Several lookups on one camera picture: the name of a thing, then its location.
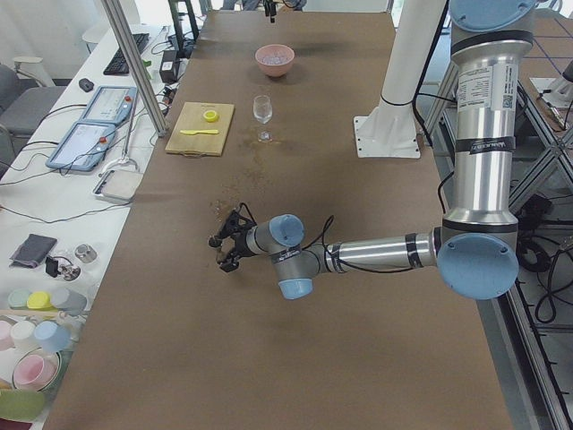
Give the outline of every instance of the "white table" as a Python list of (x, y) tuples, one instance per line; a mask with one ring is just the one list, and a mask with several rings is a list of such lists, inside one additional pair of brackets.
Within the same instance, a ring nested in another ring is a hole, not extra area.
[[(151, 49), (166, 39), (168, 28), (138, 25), (132, 26), (132, 31), (150, 34), (150, 42), (142, 57), (152, 62), (148, 71), (152, 78), (153, 89), (159, 93), (164, 87), (158, 72), (161, 54), (152, 55)], [(72, 104), (86, 104), (90, 101), (94, 91), (86, 93), (81, 90), (78, 85), (81, 78), (90, 79), (96, 87), (99, 85), (134, 86), (134, 81), (129, 75), (105, 76), (103, 74), (105, 66), (116, 50), (115, 36), (110, 30), (70, 82), (52, 110)], [(31, 137), (30, 142), (59, 142), (72, 123), (80, 118), (81, 112), (82, 108), (78, 107), (65, 109), (49, 116)], [(137, 125), (130, 140), (129, 156), (137, 161), (140, 171), (144, 172), (157, 136), (149, 116), (145, 115), (141, 99), (136, 108), (136, 114), (139, 115), (135, 118)], [(120, 128), (114, 142), (124, 137), (126, 130), (127, 125)], [(29, 166), (22, 172), (8, 169), (0, 181), (0, 205), (12, 211), (45, 220), (67, 219), (86, 211), (104, 210), (113, 203), (97, 200), (91, 192), (99, 181), (98, 173), (108, 161), (119, 158), (122, 146), (123, 141), (112, 148), (106, 158), (89, 174), (70, 173), (65, 176), (58, 172), (47, 173), (50, 171), (45, 165), (47, 158), (38, 155), (49, 156), (55, 148), (54, 145), (35, 143), (25, 147), (14, 161), (13, 167)], [(19, 184), (8, 185), (41, 174), (45, 175)], [(123, 206), (74, 220), (47, 224), (0, 210), (0, 237), (2, 238), (0, 240), (0, 309), (8, 308), (8, 295), (15, 288), (49, 292), (58, 287), (67, 287), (88, 296), (91, 305), (128, 213), (129, 206)], [(83, 264), (81, 266), (83, 274), (70, 282), (50, 278), (45, 273), (44, 264), (36, 269), (9, 267), (13, 252), (30, 233), (56, 238), (57, 244), (51, 254), (59, 250), (68, 250), (73, 253), (77, 245), (89, 244), (97, 251), (98, 258), (91, 264)], [(0, 352), (0, 378), (12, 380), (13, 368), (24, 353), (25, 351), (16, 351), (13, 348)], [(46, 416), (47, 409), (32, 428), (41, 428)]]

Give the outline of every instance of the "pink cup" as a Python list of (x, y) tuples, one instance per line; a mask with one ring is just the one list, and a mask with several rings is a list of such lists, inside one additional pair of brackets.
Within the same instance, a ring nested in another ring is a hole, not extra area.
[(23, 358), (14, 369), (14, 383), (18, 388), (39, 391), (56, 374), (56, 366), (42, 356), (31, 354)]

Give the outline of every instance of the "wine glass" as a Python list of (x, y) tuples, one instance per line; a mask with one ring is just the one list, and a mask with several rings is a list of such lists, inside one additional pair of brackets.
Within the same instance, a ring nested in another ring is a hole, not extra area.
[(272, 135), (267, 129), (265, 124), (272, 118), (272, 105), (270, 104), (269, 96), (257, 96), (252, 102), (252, 113), (254, 117), (263, 124), (257, 132), (257, 139), (259, 142), (271, 142)]

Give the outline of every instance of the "tablet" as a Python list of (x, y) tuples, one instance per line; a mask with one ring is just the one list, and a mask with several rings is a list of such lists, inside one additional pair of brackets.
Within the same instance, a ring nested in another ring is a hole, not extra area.
[(120, 125), (133, 106), (135, 87), (98, 87), (96, 93), (83, 111), (82, 120)]
[(89, 172), (105, 157), (107, 146), (114, 140), (115, 126), (91, 121), (78, 121), (57, 145), (46, 166)]

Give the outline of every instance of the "black device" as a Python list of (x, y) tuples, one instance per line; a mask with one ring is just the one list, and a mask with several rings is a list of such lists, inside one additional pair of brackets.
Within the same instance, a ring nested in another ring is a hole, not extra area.
[(272, 0), (263, 0), (262, 5), (265, 8), (265, 16), (269, 16), (270, 22), (274, 23), (277, 15), (277, 4)]
[[(136, 33), (133, 34), (133, 40), (135, 45), (139, 49), (140, 53), (143, 52), (148, 40), (150, 39), (149, 33)], [(128, 74), (129, 66), (125, 61), (124, 53), (121, 48), (118, 48), (115, 52), (114, 57), (111, 59), (107, 67), (104, 69), (104, 74)]]
[(80, 88), (86, 92), (93, 90), (93, 82), (88, 78), (81, 78), (78, 84), (80, 85)]
[[(247, 218), (241, 215), (241, 210), (245, 208), (249, 213)], [(222, 253), (222, 258), (218, 258), (218, 267), (227, 273), (230, 271), (235, 271), (239, 268), (239, 260), (242, 257), (252, 257), (254, 253), (249, 249), (246, 244), (246, 236), (249, 230), (257, 225), (254, 220), (251, 211), (245, 203), (240, 203), (237, 209), (233, 209), (227, 219), (223, 221), (221, 227), (219, 228), (217, 234), (209, 238), (209, 246), (211, 248), (217, 248), (221, 253), (221, 247), (223, 246), (223, 241), (228, 237), (233, 239), (235, 246), (228, 251), (226, 254)]]
[(161, 68), (159, 69), (159, 76), (163, 83), (176, 83), (179, 74), (179, 59), (177, 58), (177, 51), (169, 49), (163, 51), (161, 58)]

